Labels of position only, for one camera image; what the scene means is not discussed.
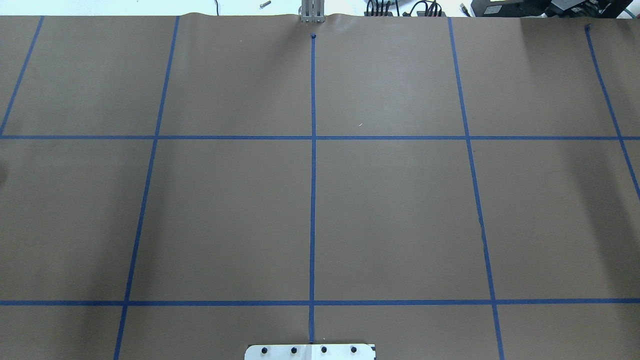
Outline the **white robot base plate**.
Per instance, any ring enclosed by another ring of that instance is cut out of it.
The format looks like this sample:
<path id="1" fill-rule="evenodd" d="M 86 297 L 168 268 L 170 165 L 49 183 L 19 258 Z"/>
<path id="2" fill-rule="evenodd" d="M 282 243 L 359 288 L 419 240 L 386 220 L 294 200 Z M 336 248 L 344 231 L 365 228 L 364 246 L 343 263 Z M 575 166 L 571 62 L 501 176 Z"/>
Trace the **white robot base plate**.
<path id="1" fill-rule="evenodd" d="M 255 344 L 247 347 L 245 360 L 375 360 L 374 344 Z"/>

